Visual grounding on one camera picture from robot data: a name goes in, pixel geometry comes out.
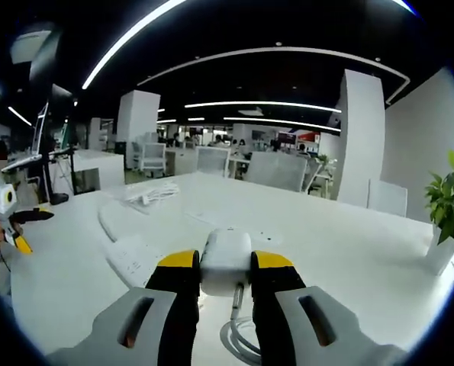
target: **white power adapter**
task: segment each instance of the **white power adapter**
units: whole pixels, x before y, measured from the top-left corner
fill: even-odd
[[[211,296],[232,297],[238,284],[248,286],[252,244],[238,229],[216,229],[201,255],[201,289]]]

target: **potted plant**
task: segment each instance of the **potted plant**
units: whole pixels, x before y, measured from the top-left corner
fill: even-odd
[[[426,255],[427,264],[436,275],[441,275],[454,255],[454,151],[449,151],[452,171],[442,178],[431,173],[426,196],[430,199],[430,220],[433,226],[433,240]]]

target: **rectangular slot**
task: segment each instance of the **rectangular slot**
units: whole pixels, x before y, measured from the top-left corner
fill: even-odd
[[[318,343],[322,347],[327,347],[335,342],[335,333],[328,322],[322,309],[317,305],[311,296],[302,297],[300,300],[301,307],[308,316],[311,325],[317,335]]]
[[[118,336],[118,343],[127,348],[133,348],[135,346],[135,340],[137,339],[138,331],[142,326],[145,315],[150,309],[153,303],[153,299],[143,298],[138,305],[135,307],[131,316],[127,319],[125,327]]]

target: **ceiling light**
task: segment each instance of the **ceiling light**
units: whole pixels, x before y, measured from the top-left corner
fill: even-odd
[[[311,104],[285,103],[283,101],[215,101],[215,102],[211,102],[211,103],[187,104],[184,107],[185,108],[196,108],[196,107],[212,107],[215,105],[243,105],[243,104],[284,105],[286,107],[311,108],[311,109],[318,109],[320,111],[335,112],[335,113],[342,112],[340,109],[336,109],[336,108],[321,107],[319,105],[311,105]]]
[[[407,9],[411,14],[416,15],[414,10],[403,0],[392,0],[396,4],[400,5],[402,8]]]
[[[320,128],[321,130],[340,132],[340,128],[320,126],[318,124],[306,124],[303,122],[293,122],[292,120],[270,120],[268,118],[249,118],[249,117],[224,117],[224,120],[253,120],[255,122],[272,122],[272,123],[276,123],[276,124],[296,124],[298,126],[303,126],[303,127],[314,127],[314,128]]]
[[[23,122],[25,122],[28,126],[31,126],[31,123],[25,120],[25,118],[19,114],[13,107],[8,107],[11,113],[13,113],[16,117],[20,118]]]
[[[176,6],[182,4],[186,0],[169,0],[167,3],[160,5],[156,10],[152,11],[141,20],[139,20],[132,28],[128,30],[121,38],[107,51],[107,53],[103,56],[103,58],[99,61],[99,63],[95,66],[95,68],[91,71],[88,78],[82,85],[83,89],[87,89],[93,79],[97,76],[97,74],[105,67],[106,63],[113,57],[116,52],[125,45],[135,34],[140,32],[144,29],[147,25],[155,21],[161,15],[164,15],[167,11],[174,9]]]

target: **white flower pot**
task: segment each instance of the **white flower pot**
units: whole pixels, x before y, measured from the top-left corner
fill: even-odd
[[[426,267],[436,276],[440,276],[454,256],[454,239],[449,237],[439,245],[440,228],[433,225],[433,238],[425,255]]]

